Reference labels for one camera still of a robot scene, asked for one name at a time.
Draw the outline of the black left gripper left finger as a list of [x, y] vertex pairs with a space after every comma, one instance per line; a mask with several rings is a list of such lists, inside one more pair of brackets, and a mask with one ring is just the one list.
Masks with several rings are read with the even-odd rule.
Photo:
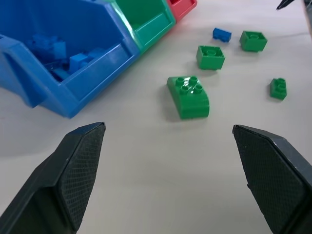
[[105, 130], [104, 122], [96, 122], [66, 134], [3, 212], [0, 232], [77, 233], [96, 180]]

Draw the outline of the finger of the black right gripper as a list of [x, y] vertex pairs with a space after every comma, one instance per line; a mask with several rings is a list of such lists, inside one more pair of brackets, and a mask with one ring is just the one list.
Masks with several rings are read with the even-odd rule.
[[282, 136], [234, 125], [247, 186], [274, 234], [312, 232], [312, 166]]

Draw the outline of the black pointed left gripper right finger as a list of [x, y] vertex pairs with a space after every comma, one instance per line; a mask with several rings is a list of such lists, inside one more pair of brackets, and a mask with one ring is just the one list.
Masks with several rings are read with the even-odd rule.
[[291, 4], [294, 0], [282, 0], [281, 3], [277, 6], [276, 10], [281, 10]]

